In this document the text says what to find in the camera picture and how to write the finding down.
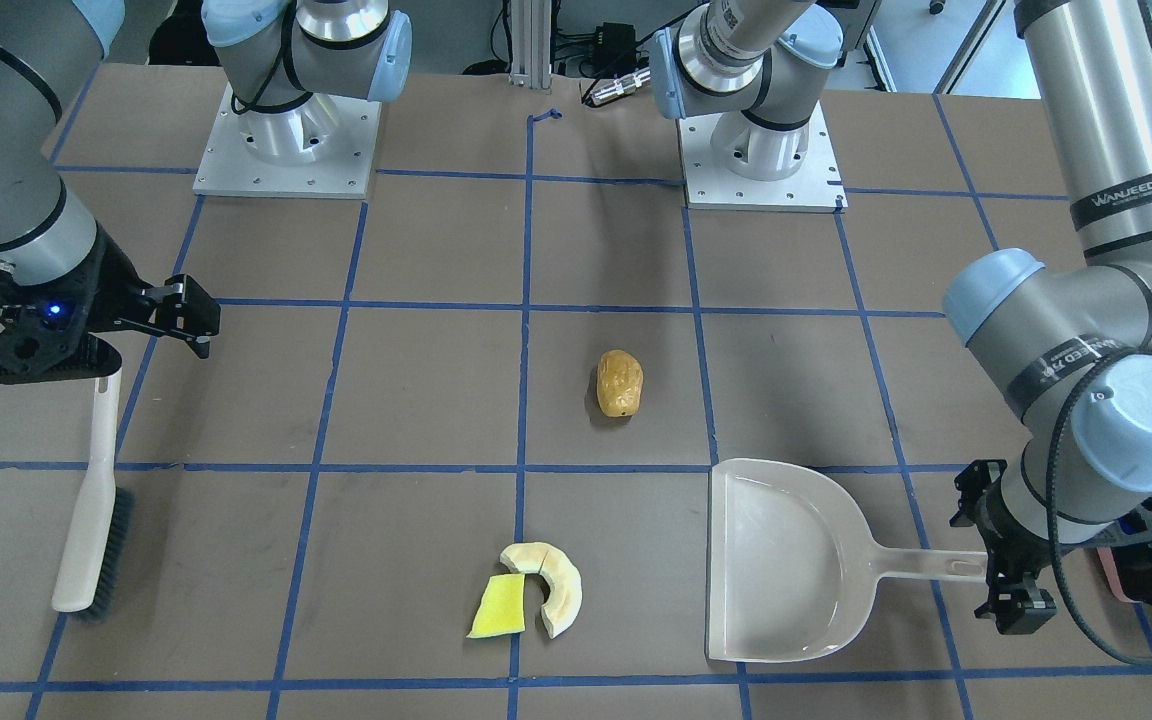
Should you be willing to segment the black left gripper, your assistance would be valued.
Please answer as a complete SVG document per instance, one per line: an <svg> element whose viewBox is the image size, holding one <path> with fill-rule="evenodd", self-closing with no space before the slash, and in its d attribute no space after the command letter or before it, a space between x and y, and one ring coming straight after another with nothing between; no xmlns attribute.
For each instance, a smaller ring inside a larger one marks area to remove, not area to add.
<svg viewBox="0 0 1152 720"><path fill-rule="evenodd" d="M977 529L986 544L988 594L975 617L991 620L998 634L1034 634L1056 616L1058 602L1039 585L1052 553L1062 559L1074 550L1144 548L1152 556L1152 495L1087 538L1068 538L1059 530L1053 544L1046 529L1028 529L1005 506L1007 471L1002 458L970 462L954 479L960 497L950 520L952 526Z"/></svg>

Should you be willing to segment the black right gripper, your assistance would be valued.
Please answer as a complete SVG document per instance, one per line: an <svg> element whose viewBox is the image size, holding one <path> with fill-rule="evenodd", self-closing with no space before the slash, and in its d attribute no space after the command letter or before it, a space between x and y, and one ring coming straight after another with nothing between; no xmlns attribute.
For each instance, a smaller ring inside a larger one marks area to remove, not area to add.
<svg viewBox="0 0 1152 720"><path fill-rule="evenodd" d="M221 306L192 275L143 281L104 228L76 268L41 285L18 285L0 270L0 384L83 381L113 376L122 356L104 332L141 327L184 342L209 359Z"/></svg>

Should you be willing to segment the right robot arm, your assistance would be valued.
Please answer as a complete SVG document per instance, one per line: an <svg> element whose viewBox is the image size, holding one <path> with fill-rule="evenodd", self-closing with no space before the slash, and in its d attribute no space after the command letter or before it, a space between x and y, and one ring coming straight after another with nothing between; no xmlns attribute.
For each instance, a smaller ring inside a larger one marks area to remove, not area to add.
<svg viewBox="0 0 1152 720"><path fill-rule="evenodd" d="M41 142L108 58L123 1L0 1L0 384L114 374L104 340L174 338L204 359L221 309L187 274L143 281L67 187ZM329 97L391 103L412 55L388 1L205 1L200 24L257 158L301 164L332 145Z"/></svg>

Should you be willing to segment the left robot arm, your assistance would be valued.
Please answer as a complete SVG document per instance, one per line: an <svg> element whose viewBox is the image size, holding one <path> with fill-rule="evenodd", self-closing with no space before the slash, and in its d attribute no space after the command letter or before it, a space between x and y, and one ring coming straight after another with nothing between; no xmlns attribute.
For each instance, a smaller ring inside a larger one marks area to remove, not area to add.
<svg viewBox="0 0 1152 720"><path fill-rule="evenodd" d="M806 468L710 470L707 653L799 662L846 647L886 578L982 583L975 615L1037 632L1068 594L1064 553L1123 544L1152 498L1152 18L1143 1L1018 1L1085 265L1002 249L948 286L943 314L1030 432L1018 460L957 475L955 526L980 552L876 541L852 497Z"/></svg>

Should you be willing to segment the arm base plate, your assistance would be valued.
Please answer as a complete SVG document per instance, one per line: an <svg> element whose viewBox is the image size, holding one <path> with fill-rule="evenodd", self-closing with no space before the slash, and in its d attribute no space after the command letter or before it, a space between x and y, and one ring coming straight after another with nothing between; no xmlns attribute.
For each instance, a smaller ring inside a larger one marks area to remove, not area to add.
<svg viewBox="0 0 1152 720"><path fill-rule="evenodd" d="M381 103L314 94L282 114L234 113L225 88L195 174L202 196L365 200Z"/></svg>
<svg viewBox="0 0 1152 720"><path fill-rule="evenodd" d="M790 131L756 126L740 111L676 122L690 209L841 213L844 181L823 105Z"/></svg>

